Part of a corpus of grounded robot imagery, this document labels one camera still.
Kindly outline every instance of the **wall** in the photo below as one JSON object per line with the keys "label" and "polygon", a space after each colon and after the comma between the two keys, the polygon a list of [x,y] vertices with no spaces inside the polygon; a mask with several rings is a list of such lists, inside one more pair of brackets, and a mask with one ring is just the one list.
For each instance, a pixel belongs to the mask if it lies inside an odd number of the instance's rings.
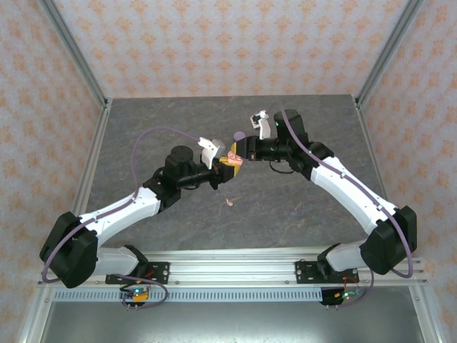
{"label": "wall", "polygon": [[419,254],[457,337],[457,4],[426,1],[363,109],[388,197],[418,214]]}
{"label": "wall", "polygon": [[0,3],[0,42],[0,340],[17,342],[100,109],[36,0]]}
{"label": "wall", "polygon": [[105,95],[358,95],[407,0],[57,0]]}

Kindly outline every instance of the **metal bracket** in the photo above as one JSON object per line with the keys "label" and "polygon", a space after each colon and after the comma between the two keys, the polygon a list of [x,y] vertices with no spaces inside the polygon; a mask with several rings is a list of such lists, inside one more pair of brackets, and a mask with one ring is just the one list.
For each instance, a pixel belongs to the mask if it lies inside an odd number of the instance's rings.
{"label": "metal bracket", "polygon": [[[145,279],[160,282],[161,284],[168,284],[170,276],[170,264],[168,262],[148,262],[146,267]],[[106,284],[129,284],[130,280],[121,279],[114,275],[106,275]]]}
{"label": "metal bracket", "polygon": [[322,275],[318,269],[317,261],[301,260],[295,262],[295,276],[297,284],[347,284],[355,283],[353,280],[345,278],[346,276],[354,278],[359,282],[357,269],[347,269],[344,272],[332,273],[330,275]]}

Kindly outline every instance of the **patterned wallpaper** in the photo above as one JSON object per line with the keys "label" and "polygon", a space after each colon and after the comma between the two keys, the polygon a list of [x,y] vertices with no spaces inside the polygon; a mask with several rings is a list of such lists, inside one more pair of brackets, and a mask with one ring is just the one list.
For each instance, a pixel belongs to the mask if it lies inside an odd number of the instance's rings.
{"label": "patterned wallpaper", "polygon": [[357,95],[407,0],[57,0],[108,97]]}
{"label": "patterned wallpaper", "polygon": [[0,2],[0,332],[17,342],[100,109],[37,0]]}
{"label": "patterned wallpaper", "polygon": [[428,0],[363,111],[386,191],[418,213],[427,258],[457,337],[457,3]]}

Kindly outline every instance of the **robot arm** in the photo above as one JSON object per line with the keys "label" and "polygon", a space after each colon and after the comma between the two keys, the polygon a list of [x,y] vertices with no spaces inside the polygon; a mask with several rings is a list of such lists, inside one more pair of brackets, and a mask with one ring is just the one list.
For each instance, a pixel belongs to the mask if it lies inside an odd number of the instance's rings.
{"label": "robot arm", "polygon": [[[231,158],[233,152],[222,156],[225,146],[220,141],[200,138],[199,145],[204,148],[201,163],[193,161],[194,153],[190,148],[176,146],[167,156],[164,167],[157,169],[138,192],[80,217],[71,212],[62,214],[41,249],[41,260],[45,262],[72,229],[92,219],[62,246],[51,261],[50,268],[56,276],[68,288],[77,287],[97,274],[144,277],[148,261],[136,248],[101,246],[133,223],[168,209],[181,198],[182,189],[195,189],[204,182],[217,189],[219,184],[236,176],[242,160]],[[98,219],[101,214],[108,215]]]}
{"label": "robot arm", "polygon": [[[255,118],[262,120],[265,116],[261,114],[262,112],[251,117],[251,122],[255,121]],[[273,116],[276,138],[246,137],[233,145],[236,154],[250,161],[287,161],[295,172],[331,194],[357,219],[368,234],[366,240],[344,245],[336,244],[324,251],[318,258],[319,269],[324,276],[359,267],[369,267],[378,274],[386,274],[406,257],[406,252],[398,233],[381,211],[381,207],[399,223],[412,252],[417,247],[416,214],[409,207],[398,209],[394,204],[382,199],[357,180],[324,144],[309,141],[297,111],[288,109],[286,116],[296,136],[309,152],[342,171],[341,177],[303,152],[292,139],[281,112]],[[378,200],[380,205],[375,206],[358,187],[344,178],[344,175],[355,179],[366,192]]]}

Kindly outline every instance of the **purple ball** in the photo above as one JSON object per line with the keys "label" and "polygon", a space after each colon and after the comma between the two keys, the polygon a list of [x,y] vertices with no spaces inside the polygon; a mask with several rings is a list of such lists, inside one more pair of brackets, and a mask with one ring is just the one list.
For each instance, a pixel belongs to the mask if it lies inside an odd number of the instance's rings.
{"label": "purple ball", "polygon": [[246,138],[246,135],[244,134],[244,132],[242,131],[237,131],[235,132],[235,134],[233,135],[233,139],[235,141],[241,141],[243,138]]}

